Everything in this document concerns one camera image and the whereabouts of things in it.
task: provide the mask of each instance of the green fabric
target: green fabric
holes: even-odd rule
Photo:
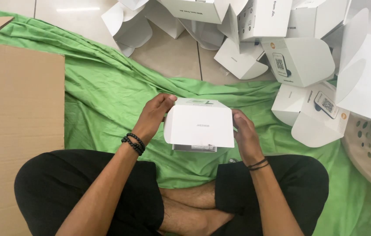
[[[371,236],[371,184],[351,164],[340,141],[308,148],[292,138],[291,127],[271,112],[278,82],[215,86],[195,79],[165,78],[113,48],[51,24],[1,11],[0,16],[15,16],[0,30],[1,44],[66,56],[67,149],[115,152],[142,107],[159,92],[216,99],[248,115],[265,154],[309,155],[324,164],[330,176],[330,194],[315,236]],[[140,160],[156,163],[161,187],[183,188],[214,179],[217,165],[229,158],[240,158],[237,147],[219,148],[214,154],[173,152],[160,127]]]

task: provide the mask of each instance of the tile floor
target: tile floor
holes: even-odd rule
[[[117,0],[0,0],[0,10],[41,19],[102,44],[118,48],[101,19]],[[137,48],[131,58],[166,77],[187,77],[214,84],[239,80],[213,59],[216,51],[198,46],[187,31],[173,39],[151,23],[152,38]],[[275,80],[270,71],[251,79]]]

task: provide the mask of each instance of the qr code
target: qr code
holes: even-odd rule
[[[322,102],[322,106],[328,110],[329,113],[331,113],[334,109],[334,104],[332,104],[330,101],[328,101],[327,98],[324,98],[324,101]]]
[[[284,67],[283,67],[283,60],[282,59],[277,59],[276,58],[276,65],[277,65],[277,68],[279,70],[284,70]]]

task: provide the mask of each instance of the hand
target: hand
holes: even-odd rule
[[[165,114],[173,107],[177,97],[160,93],[148,101],[134,126],[132,133],[137,135],[145,145],[151,141],[158,131]]]
[[[239,153],[246,166],[254,165],[264,159],[260,140],[255,131],[254,123],[241,111],[232,109],[234,137],[238,143]]]

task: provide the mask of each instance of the black pants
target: black pants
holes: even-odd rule
[[[55,235],[113,153],[59,150],[43,153],[22,166],[15,196],[34,236]],[[283,194],[305,236],[312,235],[328,197],[328,174],[316,159],[298,155],[267,157]],[[242,162],[218,166],[216,208],[235,217],[215,236],[261,236],[261,217],[249,171]],[[122,191],[109,236],[156,236],[164,204],[156,166],[138,161]]]

